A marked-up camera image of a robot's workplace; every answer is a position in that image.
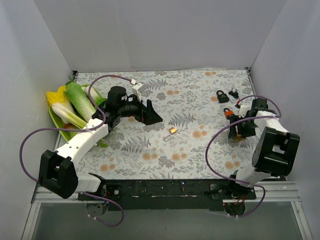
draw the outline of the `wall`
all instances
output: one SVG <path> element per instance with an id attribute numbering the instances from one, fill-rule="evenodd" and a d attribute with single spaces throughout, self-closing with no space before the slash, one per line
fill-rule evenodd
<path id="1" fill-rule="evenodd" d="M 32 130 L 51 126 L 46 91 L 67 81 L 71 70 L 32 0 L 0 0 L 0 233 L 20 239 L 36 183 L 22 171 L 19 147 Z M 36 134 L 24 160 L 38 177 L 41 153 L 56 133 Z"/>
<path id="2" fill-rule="evenodd" d="M 252 67 L 258 94 L 282 109 L 281 123 L 300 135 L 289 178 L 295 180 L 314 239 L 320 238 L 320 1 L 287 0 Z"/>
<path id="3" fill-rule="evenodd" d="M 252 66 L 286 0 L 34 0 L 80 72 Z"/>

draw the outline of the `lock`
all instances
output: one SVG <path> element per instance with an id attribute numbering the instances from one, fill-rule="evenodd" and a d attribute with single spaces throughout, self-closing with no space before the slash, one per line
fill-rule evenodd
<path id="1" fill-rule="evenodd" d="M 221 90 L 216 91 L 216 96 L 217 96 L 220 104 L 227 103 L 230 100 L 229 97 L 227 96 L 227 94 L 225 94 Z"/>

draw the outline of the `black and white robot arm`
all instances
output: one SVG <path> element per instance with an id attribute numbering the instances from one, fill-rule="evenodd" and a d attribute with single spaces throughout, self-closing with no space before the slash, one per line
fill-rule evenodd
<path id="1" fill-rule="evenodd" d="M 229 138 L 239 139 L 241 132 L 246 137 L 254 136 L 254 128 L 262 132 L 259 142 L 252 156 L 252 162 L 247 167 L 237 170 L 230 177 L 251 183 L 251 185 L 231 181 L 229 190 L 233 196 L 245 194 L 257 182 L 278 176 L 287 176 L 293 167 L 297 154 L 300 137 L 286 130 L 276 118 L 276 113 L 268 109 L 267 100 L 257 98 L 252 105 L 241 105 L 238 116 L 228 115 L 230 122 L 239 119 L 274 116 L 274 118 L 260 118 L 230 128 Z"/>
<path id="2" fill-rule="evenodd" d="M 108 135 L 119 124 L 121 117 L 135 117 L 145 125 L 163 121 L 153 109 L 151 100 L 146 101 L 146 106 L 143 104 L 141 92 L 144 89 L 145 86 L 138 83 L 132 87 L 133 94 L 127 96 L 124 87 L 112 87 L 107 100 L 99 106 L 106 116 L 104 124 L 95 130 L 89 130 L 103 122 L 104 117 L 97 110 L 84 127 L 87 131 L 79 132 L 55 151 L 45 151 L 41 156 L 38 183 L 64 199 L 73 193 L 95 193 L 101 185 L 101 177 L 77 174 L 76 167 L 97 141 Z"/>

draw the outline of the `gray floor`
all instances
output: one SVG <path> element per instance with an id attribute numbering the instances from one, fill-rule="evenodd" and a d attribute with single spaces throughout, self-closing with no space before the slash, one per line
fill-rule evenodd
<path id="1" fill-rule="evenodd" d="M 252 208 L 256 203 L 247 203 Z M 120 212 L 103 218 L 115 223 Z M 241 219 L 210 214 L 208 210 L 126 210 L 118 227 L 88 218 L 84 203 L 43 203 L 34 240 L 298 240 L 302 239 L 290 202 L 265 202 Z"/>

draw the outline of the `flower pattern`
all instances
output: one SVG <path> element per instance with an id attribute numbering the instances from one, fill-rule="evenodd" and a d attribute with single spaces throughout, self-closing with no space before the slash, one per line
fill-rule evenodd
<path id="1" fill-rule="evenodd" d="M 253 94 L 245 70 L 91 72 L 79 73 L 77 82 L 90 84 L 105 74 L 144 83 L 143 100 L 152 100 L 163 122 L 145 126 L 133 117 L 122 118 L 104 138 L 108 147 L 94 146 L 79 162 L 78 173 L 94 173 L 105 179 L 218 178 L 206 165 L 205 150 L 212 136 L 229 123 L 224 108 L 235 110 L 237 100 L 229 96 L 229 102 L 220 104 L 216 91 L 237 90 L 240 98 Z M 132 94 L 131 85 L 113 77 L 100 79 L 94 85 L 103 96 L 112 86 L 123 86 L 128 95 Z M 164 141 L 172 127 L 177 132 L 171 140 Z M 224 131 L 210 147 L 211 166 L 225 176 L 246 167 L 258 139 L 254 136 L 233 142 Z"/>

